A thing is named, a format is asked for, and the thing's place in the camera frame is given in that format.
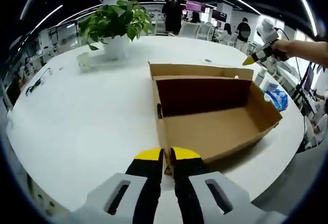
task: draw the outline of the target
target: person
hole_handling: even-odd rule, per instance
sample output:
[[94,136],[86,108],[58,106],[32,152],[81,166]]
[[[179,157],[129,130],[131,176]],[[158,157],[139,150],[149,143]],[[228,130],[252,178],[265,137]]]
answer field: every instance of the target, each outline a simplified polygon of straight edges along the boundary
[[19,84],[19,75],[15,73],[13,76],[13,80],[7,89],[8,98],[13,106],[15,105],[20,93],[21,88]]
[[285,52],[287,57],[299,57],[328,68],[328,43],[300,40],[277,40],[272,49]]
[[328,126],[328,100],[324,102],[324,114],[320,120],[316,123],[313,119],[311,120],[314,137],[318,144],[327,138],[327,126]]
[[237,44],[236,48],[241,52],[247,54],[248,50],[248,38],[251,35],[251,28],[248,25],[248,20],[244,17],[241,23],[237,27]]
[[200,23],[200,16],[199,13],[194,11],[193,12],[193,18],[190,21],[191,23]]
[[230,23],[226,23],[224,25],[223,32],[227,33],[228,35],[231,35],[231,25],[230,25]]
[[21,78],[25,77],[25,65],[22,64],[19,68],[19,75],[21,76]]
[[167,32],[179,34],[181,28],[182,6],[178,0],[169,0],[164,4],[162,13],[166,15],[165,28]]

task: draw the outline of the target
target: person in black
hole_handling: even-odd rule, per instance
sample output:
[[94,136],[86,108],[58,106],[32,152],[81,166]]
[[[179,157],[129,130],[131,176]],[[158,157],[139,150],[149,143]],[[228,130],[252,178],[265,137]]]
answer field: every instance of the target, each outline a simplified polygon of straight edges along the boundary
[[224,25],[224,29],[223,30],[226,31],[228,35],[231,35],[231,25],[229,23],[226,23]]
[[21,88],[19,86],[19,75],[15,73],[13,80],[7,89],[7,95],[13,106],[15,105],[20,93]]
[[248,49],[248,38],[251,35],[251,28],[250,25],[248,25],[246,17],[244,17],[242,22],[238,25],[237,33],[236,48],[246,54]]
[[165,28],[167,32],[179,34],[181,28],[182,6],[178,0],[169,0],[164,4],[162,13],[166,15]]
[[190,21],[191,23],[199,23],[200,22],[200,16],[199,13],[194,11],[193,12],[193,18]]

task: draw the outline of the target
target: cardboard box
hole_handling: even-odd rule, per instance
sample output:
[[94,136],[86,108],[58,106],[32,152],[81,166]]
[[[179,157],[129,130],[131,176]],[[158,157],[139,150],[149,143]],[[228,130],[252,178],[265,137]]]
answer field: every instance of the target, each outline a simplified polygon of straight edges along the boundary
[[259,141],[282,118],[252,82],[253,70],[150,64],[150,71],[166,174],[172,146],[210,163]]

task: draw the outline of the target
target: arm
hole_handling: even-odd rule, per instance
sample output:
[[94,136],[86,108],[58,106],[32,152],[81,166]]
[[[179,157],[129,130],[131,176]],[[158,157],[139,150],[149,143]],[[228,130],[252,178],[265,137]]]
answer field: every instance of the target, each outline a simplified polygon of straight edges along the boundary
[[327,114],[324,114],[321,117],[321,119],[318,121],[317,125],[312,124],[312,126],[313,126],[313,132],[315,134],[325,131],[326,127],[327,127]]
[[313,126],[313,132],[315,134],[318,134],[320,132],[320,129],[317,126]]
[[236,29],[236,32],[238,33],[240,31],[241,23],[238,24],[238,27]]
[[328,43],[305,42],[300,40],[278,40],[272,45],[287,54],[287,57],[297,56],[328,68]]
[[320,94],[314,93],[314,95],[315,95],[317,98],[321,99],[321,100],[325,100],[324,96],[322,96],[322,95],[320,95]]

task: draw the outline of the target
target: monitor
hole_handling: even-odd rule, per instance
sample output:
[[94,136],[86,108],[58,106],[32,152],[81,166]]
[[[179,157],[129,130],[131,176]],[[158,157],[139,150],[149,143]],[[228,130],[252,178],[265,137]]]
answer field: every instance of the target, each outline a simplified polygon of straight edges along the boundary
[[227,14],[218,10],[213,10],[212,18],[225,23],[227,21]]
[[308,92],[310,91],[311,85],[312,85],[312,82],[313,82],[313,77],[314,77],[314,71],[311,68],[311,66],[309,66],[309,71],[307,73],[306,81],[304,83],[304,90],[306,90]]
[[192,10],[192,11],[205,13],[205,8],[206,8],[205,4],[195,2],[195,1],[187,1],[187,4],[186,4],[186,10]]

